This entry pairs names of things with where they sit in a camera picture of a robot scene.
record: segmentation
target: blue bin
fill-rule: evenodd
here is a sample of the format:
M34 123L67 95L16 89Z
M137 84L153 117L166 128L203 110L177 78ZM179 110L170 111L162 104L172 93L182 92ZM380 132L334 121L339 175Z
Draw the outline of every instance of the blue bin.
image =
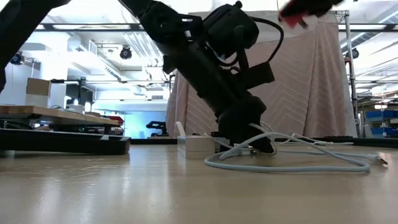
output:
M391 110L386 110L386 111L368 111L365 113L367 118L378 118L378 117L384 117L384 118L398 118L398 111L391 111Z
M383 134L383 128L371 128L372 134ZM398 135L398 131L395 128L384 128L387 135Z

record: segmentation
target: black cable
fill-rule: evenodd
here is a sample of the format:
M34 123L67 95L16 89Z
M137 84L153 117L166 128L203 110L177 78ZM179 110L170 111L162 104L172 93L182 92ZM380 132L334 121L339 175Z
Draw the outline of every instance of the black cable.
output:
M278 52L280 46L282 45L282 42L284 41L284 38L285 38L284 30L281 28L280 25L276 24L275 22L271 22L271 21L268 21L266 19L261 19L261 18L252 17L252 16L251 16L251 19L254 20L254 22L261 22L263 24L270 25L270 26L276 28L280 32L279 43L276 46L274 52L271 54L271 56L268 59L268 61L271 61L274 58L275 54Z

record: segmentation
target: metal pole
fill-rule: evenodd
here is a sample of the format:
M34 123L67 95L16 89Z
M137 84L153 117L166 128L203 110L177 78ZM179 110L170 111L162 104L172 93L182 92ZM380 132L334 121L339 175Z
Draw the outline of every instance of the metal pole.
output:
M98 81L86 81L86 84L110 84L110 83L120 83L120 84L136 84L136 85L148 85L148 84L169 84L170 80L98 80Z
M355 86L356 78L355 78L355 72L354 72L353 46L351 45L351 31L349 29L349 11L346 11L344 19L346 22L348 58L350 60L348 65L349 65L349 82L351 83L351 100L353 101L356 132L357 132L358 136L360 136L361 131L359 130L358 99L356 97L356 86Z

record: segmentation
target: ceiling light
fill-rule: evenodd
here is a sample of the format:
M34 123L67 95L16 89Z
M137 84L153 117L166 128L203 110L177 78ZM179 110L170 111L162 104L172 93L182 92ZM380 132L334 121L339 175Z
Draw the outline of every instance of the ceiling light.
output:
M386 109L387 105L374 105L374 109L379 110L379 109Z

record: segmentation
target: floor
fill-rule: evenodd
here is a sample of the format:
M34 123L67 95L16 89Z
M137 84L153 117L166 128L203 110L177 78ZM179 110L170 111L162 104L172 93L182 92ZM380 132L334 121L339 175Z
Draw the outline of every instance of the floor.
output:
M341 151L378 152L389 165L368 174L264 174L186 161L175 146L132 146L125 156L3 152L0 223L397 223L398 151ZM283 154L231 160L347 165Z

